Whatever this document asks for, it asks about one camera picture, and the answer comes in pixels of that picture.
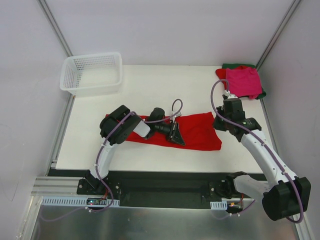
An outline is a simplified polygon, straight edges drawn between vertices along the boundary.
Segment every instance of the black and white robotic arm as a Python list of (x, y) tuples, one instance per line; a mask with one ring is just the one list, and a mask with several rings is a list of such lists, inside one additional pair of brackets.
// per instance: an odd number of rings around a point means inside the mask
[[(236, 172), (227, 176), (226, 181), (216, 190), (217, 193), (226, 198), (230, 198), (236, 193), (243, 193), (262, 203), (266, 214), (276, 221), (301, 212), (300, 204), (292, 185), (293, 182), (305, 212), (308, 208), (311, 190), (311, 184), (308, 179), (306, 177), (299, 178), (282, 161), (267, 141), (257, 121), (254, 118), (246, 118), (242, 101), (239, 98), (227, 91), (223, 97), (223, 106), (216, 109), (222, 118), (217, 114), (214, 120), (214, 128), (216, 130), (229, 131), (248, 149), (262, 169), (267, 183), (257, 181), (244, 172)], [(226, 119), (237, 123), (238, 126), (229, 121), (227, 122)]]

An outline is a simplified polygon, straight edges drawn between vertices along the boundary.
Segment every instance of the white wall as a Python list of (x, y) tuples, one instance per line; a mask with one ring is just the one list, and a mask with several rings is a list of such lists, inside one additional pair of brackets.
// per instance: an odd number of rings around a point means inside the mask
[(256, 64), (292, 0), (47, 0), (74, 55), (127, 65)]
[(320, 1), (305, 0), (260, 70), (280, 155), (311, 182), (307, 211), (320, 236)]
[(67, 102), (66, 56), (36, 0), (1, 1), (0, 33), (0, 240), (11, 240)]

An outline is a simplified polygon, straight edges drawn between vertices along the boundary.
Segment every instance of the white table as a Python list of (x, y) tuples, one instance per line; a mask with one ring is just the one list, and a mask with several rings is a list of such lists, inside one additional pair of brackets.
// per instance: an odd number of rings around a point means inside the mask
[[(87, 170), (95, 162), (101, 144), (99, 124), (106, 114), (126, 105), (139, 115), (149, 115), (155, 107), (171, 113), (176, 98), (183, 101), (183, 116), (213, 112), (212, 85), (219, 66), (123, 66), (123, 88), (117, 94), (76, 97), (67, 125), (56, 169)], [(223, 103), (223, 84), (214, 92), (214, 103)], [(259, 100), (242, 98), (246, 117), (255, 118), (267, 140), (270, 135)], [(234, 136), (217, 131), (222, 141), (219, 151), (197, 151), (136, 142), (121, 144), (110, 164), (114, 171), (237, 172), (261, 173), (261, 169)]]

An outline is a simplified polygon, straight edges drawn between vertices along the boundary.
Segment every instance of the pink cloth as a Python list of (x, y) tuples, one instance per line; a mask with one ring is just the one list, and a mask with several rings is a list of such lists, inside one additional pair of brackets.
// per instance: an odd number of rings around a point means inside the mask
[(262, 93), (260, 77), (255, 68), (226, 69), (226, 79), (229, 81), (229, 91), (238, 98), (249, 96), (255, 99)]

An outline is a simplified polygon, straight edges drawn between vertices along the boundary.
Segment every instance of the white laundry basket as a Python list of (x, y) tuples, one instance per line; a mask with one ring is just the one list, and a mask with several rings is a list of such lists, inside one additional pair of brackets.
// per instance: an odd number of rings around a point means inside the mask
[(122, 58), (118, 52), (70, 56), (64, 60), (61, 90), (74, 96), (116, 93), (122, 84)]

